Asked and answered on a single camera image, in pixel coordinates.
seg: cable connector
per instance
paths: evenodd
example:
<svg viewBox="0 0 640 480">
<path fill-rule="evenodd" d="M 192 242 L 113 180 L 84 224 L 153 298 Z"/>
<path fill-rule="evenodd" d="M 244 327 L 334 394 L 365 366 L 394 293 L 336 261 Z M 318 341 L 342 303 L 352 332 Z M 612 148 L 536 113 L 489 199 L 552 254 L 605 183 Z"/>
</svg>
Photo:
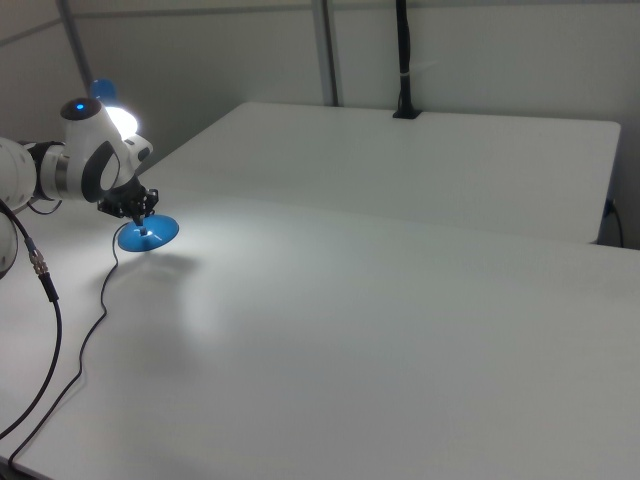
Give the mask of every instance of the cable connector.
<svg viewBox="0 0 640 480">
<path fill-rule="evenodd" d="M 50 302 L 59 300 L 58 292 L 56 292 L 53 286 L 51 275 L 49 275 L 49 267 L 47 267 L 47 262 L 44 261 L 44 255 L 36 248 L 36 244 L 31 237 L 25 238 L 24 243 L 27 245 L 27 250 L 29 250 L 29 260 L 33 265 L 33 270 L 36 272 L 36 275 L 38 275 L 40 283 L 42 283 L 42 287 L 47 294 L 47 298 Z"/>
<path fill-rule="evenodd" d="M 40 276 L 49 272 L 47 262 L 44 261 L 44 256 L 37 248 L 34 248 L 29 252 L 29 260 L 31 260 L 31 264 L 33 265 L 36 275 Z"/>
</svg>

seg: black cable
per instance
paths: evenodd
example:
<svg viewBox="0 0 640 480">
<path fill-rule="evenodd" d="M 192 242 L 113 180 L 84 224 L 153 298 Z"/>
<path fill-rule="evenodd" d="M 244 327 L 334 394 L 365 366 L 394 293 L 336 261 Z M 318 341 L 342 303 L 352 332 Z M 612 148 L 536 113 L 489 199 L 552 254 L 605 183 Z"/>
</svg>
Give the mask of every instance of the black cable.
<svg viewBox="0 0 640 480">
<path fill-rule="evenodd" d="M 27 409 L 15 422 L 13 422 L 9 427 L 7 427 L 0 433 L 0 440 L 2 440 L 13 430 L 15 430 L 16 427 L 18 427 L 18 425 L 20 425 L 25 420 L 25 418 L 29 416 L 29 414 L 36 407 L 36 405 L 44 395 L 45 390 L 49 386 L 49 382 L 51 381 L 51 377 L 53 377 L 53 372 L 55 371 L 56 365 L 58 363 L 58 356 L 60 355 L 60 345 L 62 343 L 62 314 L 60 313 L 60 305 L 58 304 L 58 295 L 53 286 L 53 282 L 51 281 L 51 277 L 49 276 L 49 273 L 47 271 L 46 264 L 44 263 L 44 258 L 42 257 L 42 254 L 36 249 L 33 239 L 29 236 L 27 230 L 24 228 L 20 220 L 18 220 L 16 215 L 2 200 L 0 200 L 0 211 L 4 213 L 18 227 L 18 229 L 24 236 L 25 243 L 27 244 L 27 249 L 29 250 L 29 258 L 34 264 L 34 268 L 36 269 L 38 278 L 42 282 L 42 286 L 47 293 L 47 297 L 49 298 L 49 301 L 53 303 L 53 308 L 56 312 L 56 346 L 53 351 L 53 358 L 51 359 L 51 365 L 49 366 L 47 376 L 42 386 L 40 387 L 40 390 L 38 390 L 38 393 L 31 402 L 31 405 L 27 407 Z"/>
<path fill-rule="evenodd" d="M 62 205 L 62 200 L 58 200 L 58 203 L 56 203 L 56 206 L 53 207 L 52 210 L 49 210 L 48 212 L 41 212 L 40 210 L 36 209 L 31 202 L 27 202 L 27 207 L 29 207 L 32 212 L 35 212 L 38 215 L 51 215 L 53 212 L 60 208 L 60 205 Z"/>
<path fill-rule="evenodd" d="M 9 218 L 9 220 L 11 220 L 15 224 L 16 227 L 18 227 L 18 230 L 20 230 L 20 233 L 25 238 L 25 240 L 29 238 L 29 234 L 22 225 L 22 222 L 18 220 L 18 217 L 16 217 L 15 213 L 13 213 L 13 211 L 2 200 L 0 200 L 0 211 L 4 213 Z"/>
<path fill-rule="evenodd" d="M 6 428 L 2 433 L 0 433 L 0 440 L 9 435 L 15 428 L 20 425 L 25 418 L 29 416 L 29 414 L 33 411 L 35 406 L 38 404 L 42 395 L 44 395 L 45 390 L 49 386 L 49 382 L 51 381 L 51 377 L 53 376 L 53 372 L 56 369 L 56 364 L 58 363 L 58 356 L 60 354 L 60 344 L 62 343 L 62 314 L 60 313 L 60 306 L 58 305 L 58 301 L 53 302 L 53 308 L 56 311 L 56 347 L 53 352 L 53 359 L 51 360 L 51 365 L 49 366 L 49 372 L 47 373 L 47 377 L 44 380 L 44 383 L 40 387 L 40 390 L 36 394 L 35 398 L 31 402 L 31 405 L 24 411 L 20 417 L 13 422 L 8 428 Z"/>
<path fill-rule="evenodd" d="M 622 234 L 622 222 L 620 221 L 620 214 L 618 213 L 618 209 L 615 204 L 611 206 L 611 213 L 613 213 L 618 222 L 618 234 L 620 235 L 620 248 L 624 248 L 624 236 Z"/>
<path fill-rule="evenodd" d="M 15 457 L 22 451 L 22 449 L 31 441 L 31 439 L 40 431 L 40 429 L 42 428 L 42 426 L 46 423 L 46 421 L 49 419 L 49 417 L 51 416 L 51 414 L 53 413 L 53 411 L 56 409 L 56 407 L 58 406 L 58 404 L 60 403 L 60 401 L 64 398 L 64 396 L 67 394 L 67 392 L 69 391 L 69 389 L 78 381 L 78 379 L 80 378 L 80 376 L 82 375 L 83 372 L 83 363 L 82 363 L 82 356 L 84 354 L 84 349 L 87 346 L 87 342 L 89 341 L 89 338 L 91 338 L 91 335 L 93 334 L 93 332 L 96 330 L 96 328 L 98 328 L 98 325 L 100 325 L 100 323 L 102 323 L 102 321 L 105 319 L 105 317 L 107 316 L 107 307 L 104 304 L 104 292 L 105 289 L 107 288 L 107 283 L 109 282 L 109 279 L 111 278 L 111 276 L 113 275 L 113 273 L 116 271 L 116 269 L 118 268 L 119 265 L 119 261 L 118 261 L 118 255 L 116 254 L 116 238 L 118 236 L 118 233 L 120 233 L 120 230 L 122 230 L 127 224 L 125 223 L 124 225 L 121 225 L 120 227 L 118 227 L 118 229 L 115 231 L 115 233 L 113 234 L 113 240 L 111 241 L 111 251 L 113 253 L 113 258 L 115 259 L 116 263 L 114 264 L 114 266 L 111 268 L 111 270 L 109 270 L 109 273 L 107 274 L 107 276 L 104 279 L 104 282 L 102 283 L 102 289 L 100 290 L 100 305 L 102 306 L 102 315 L 100 316 L 100 318 L 98 318 L 98 320 L 93 324 L 93 326 L 91 327 L 91 329 L 89 330 L 89 332 L 87 333 L 86 337 L 84 338 L 84 341 L 82 342 L 82 347 L 80 347 L 80 354 L 78 356 L 78 362 L 80 364 L 79 369 L 78 369 L 78 373 L 76 374 L 75 377 L 73 377 L 73 379 L 67 384 L 66 387 L 64 387 L 64 389 L 62 390 L 62 392 L 60 393 L 60 395 L 58 395 L 58 398 L 56 398 L 55 402 L 53 402 L 53 405 L 51 405 L 51 408 L 49 408 L 49 410 L 47 411 L 47 413 L 44 414 L 44 416 L 42 417 L 42 419 L 40 420 L 40 423 L 38 423 L 38 425 L 36 425 L 36 428 L 33 429 L 33 431 L 29 434 L 29 436 L 24 440 L 24 442 L 22 442 L 20 444 L 20 446 L 11 454 L 11 456 L 9 457 L 9 468 L 11 470 L 13 470 L 14 472 L 17 473 L 24 473 L 21 470 L 19 470 L 14 464 L 13 461 L 15 459 Z"/>
</svg>

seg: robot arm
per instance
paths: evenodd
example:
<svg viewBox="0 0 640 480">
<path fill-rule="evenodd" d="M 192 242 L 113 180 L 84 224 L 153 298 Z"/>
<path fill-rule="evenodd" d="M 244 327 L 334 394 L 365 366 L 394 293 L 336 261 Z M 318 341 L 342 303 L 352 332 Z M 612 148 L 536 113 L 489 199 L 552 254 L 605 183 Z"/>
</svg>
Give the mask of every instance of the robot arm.
<svg viewBox="0 0 640 480">
<path fill-rule="evenodd" d="M 21 145 L 0 138 L 0 199 L 13 211 L 32 197 L 97 203 L 104 213 L 133 219 L 146 234 L 142 220 L 154 213 L 158 191 L 145 189 L 135 170 L 152 152 L 151 144 L 135 135 L 137 125 L 119 130 L 113 118 L 123 111 L 96 99 L 72 100 L 60 115 L 65 143 Z M 0 278 L 16 251 L 15 228 L 0 215 Z"/>
<path fill-rule="evenodd" d="M 140 185 L 135 168 L 153 147 L 133 132 L 122 135 L 110 108 L 95 99 L 72 100 L 60 111 L 65 145 L 27 146 L 38 170 L 35 193 L 47 200 L 98 202 L 100 211 L 142 225 L 141 218 L 152 213 L 158 195 Z"/>
</svg>

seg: white wall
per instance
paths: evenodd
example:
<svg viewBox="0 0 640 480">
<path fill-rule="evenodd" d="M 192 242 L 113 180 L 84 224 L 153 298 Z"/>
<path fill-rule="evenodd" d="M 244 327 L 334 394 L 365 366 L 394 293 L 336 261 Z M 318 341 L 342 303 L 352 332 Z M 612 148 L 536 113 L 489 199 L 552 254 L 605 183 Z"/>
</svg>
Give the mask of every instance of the white wall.
<svg viewBox="0 0 640 480">
<path fill-rule="evenodd" d="M 54 0 L 0 0 L 0 137 L 62 140 L 60 107 L 84 87 Z"/>
<path fill-rule="evenodd" d="M 93 77 L 116 83 L 156 160 L 242 102 L 324 103 L 310 0 L 71 9 Z"/>
<path fill-rule="evenodd" d="M 335 2 L 345 106 L 395 108 L 395 11 L 383 3 Z M 622 124 L 611 193 L 627 244 L 640 248 L 640 4 L 420 7 L 409 23 L 412 64 L 435 62 L 412 76 L 418 107 Z M 617 244 L 614 222 L 606 226 L 604 240 Z"/>
</svg>

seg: white table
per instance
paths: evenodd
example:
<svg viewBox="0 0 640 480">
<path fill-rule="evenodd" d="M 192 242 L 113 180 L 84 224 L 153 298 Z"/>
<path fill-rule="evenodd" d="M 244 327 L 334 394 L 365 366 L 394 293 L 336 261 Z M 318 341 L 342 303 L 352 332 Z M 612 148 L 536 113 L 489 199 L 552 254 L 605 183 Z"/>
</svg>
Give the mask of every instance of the white table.
<svg viewBox="0 0 640 480">
<path fill-rule="evenodd" d="M 22 465 L 69 480 L 640 471 L 636 252 L 216 194 L 192 144 L 142 179 L 179 236 L 121 253 L 86 382 Z M 99 315 L 117 222 L 71 203 L 23 218 L 65 315 L 42 413 Z M 53 348 L 20 260 L 0 283 L 3 425 Z"/>
<path fill-rule="evenodd" d="M 230 195 L 552 240 L 597 239 L 612 122 L 248 103 L 180 150 Z"/>
</svg>

